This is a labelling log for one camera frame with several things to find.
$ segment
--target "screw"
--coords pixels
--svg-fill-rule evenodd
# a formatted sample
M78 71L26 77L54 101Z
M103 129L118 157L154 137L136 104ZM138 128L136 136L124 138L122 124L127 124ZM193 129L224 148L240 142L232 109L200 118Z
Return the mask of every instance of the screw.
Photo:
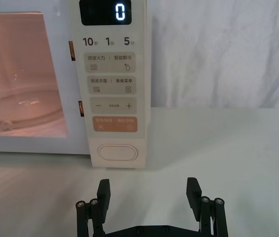
M92 204L92 205L97 205L97 204L98 204L98 201L97 201L97 200L93 200L93 201L91 201L91 204Z
M85 205L85 203L81 201L77 204L77 207L83 207L84 205Z
M168 226L163 226L163 232L168 233L170 231Z
M136 228L136 233L138 233L138 234L142 234L144 232L144 228L143 227L137 227Z
M203 202L209 202L209 199L207 197L202 198Z
M216 199L216 203L221 205L224 203L224 201L222 199Z

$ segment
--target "orange button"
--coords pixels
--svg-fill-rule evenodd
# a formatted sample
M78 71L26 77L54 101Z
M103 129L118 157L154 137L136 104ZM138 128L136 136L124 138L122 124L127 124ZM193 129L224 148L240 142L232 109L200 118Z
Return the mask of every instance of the orange button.
M137 132L136 117L93 117L96 132Z

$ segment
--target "icon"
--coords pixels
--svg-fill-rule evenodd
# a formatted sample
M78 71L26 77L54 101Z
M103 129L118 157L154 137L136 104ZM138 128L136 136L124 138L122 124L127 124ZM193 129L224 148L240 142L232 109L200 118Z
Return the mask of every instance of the icon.
M93 87L94 93L100 93L100 87Z
M130 67L130 65L128 65L128 64L125 64L125 70L126 70L126 71L129 71L129 70L131 70L131 67Z
M132 93L132 88L130 86L125 87L126 93Z
M103 131L105 129L105 126L103 125L103 124L101 124L101 125L98 125L98 130L101 130L101 131Z
M133 131L133 130L134 130L134 126L131 125L131 124L129 124L129 125L127 126L127 129L128 129L129 131Z
M97 64L91 64L90 65L90 70L91 71L98 71L98 65Z

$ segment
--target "microwave door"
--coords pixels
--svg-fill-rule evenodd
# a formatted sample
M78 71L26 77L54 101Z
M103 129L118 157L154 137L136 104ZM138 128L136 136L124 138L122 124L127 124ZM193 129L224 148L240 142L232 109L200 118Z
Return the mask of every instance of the microwave door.
M88 154L66 1L0 1L0 152Z

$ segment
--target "white curtain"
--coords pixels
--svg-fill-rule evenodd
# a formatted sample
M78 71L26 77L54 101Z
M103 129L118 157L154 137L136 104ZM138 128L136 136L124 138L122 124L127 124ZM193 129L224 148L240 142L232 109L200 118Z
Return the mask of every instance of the white curtain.
M152 106L279 108L279 0L150 0Z

